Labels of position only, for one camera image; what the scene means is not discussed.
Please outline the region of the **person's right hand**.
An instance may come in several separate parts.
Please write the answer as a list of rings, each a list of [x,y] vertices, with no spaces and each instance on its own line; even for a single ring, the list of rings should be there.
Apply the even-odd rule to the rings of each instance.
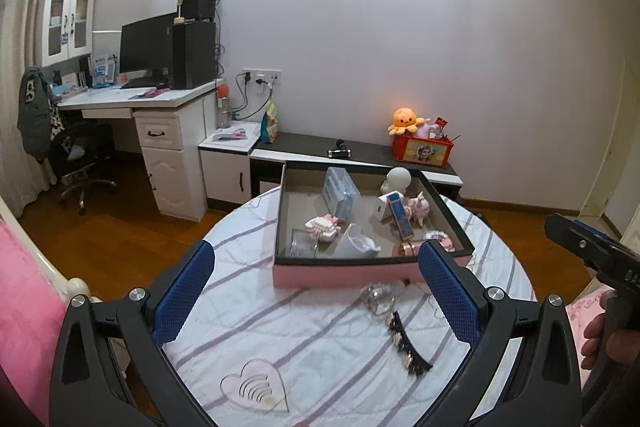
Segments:
[[[600,347],[605,330],[606,308],[608,307],[608,300],[616,297],[616,291],[610,289],[605,291],[600,297],[600,306],[603,310],[602,313],[597,315],[585,328],[584,338],[586,342],[582,346],[582,363],[580,367],[586,371],[591,371],[593,366],[597,362]],[[640,335],[637,331],[631,331],[630,329],[616,329],[608,337],[608,341],[605,345],[605,352],[608,357],[623,365],[631,365],[638,358],[640,350]]]

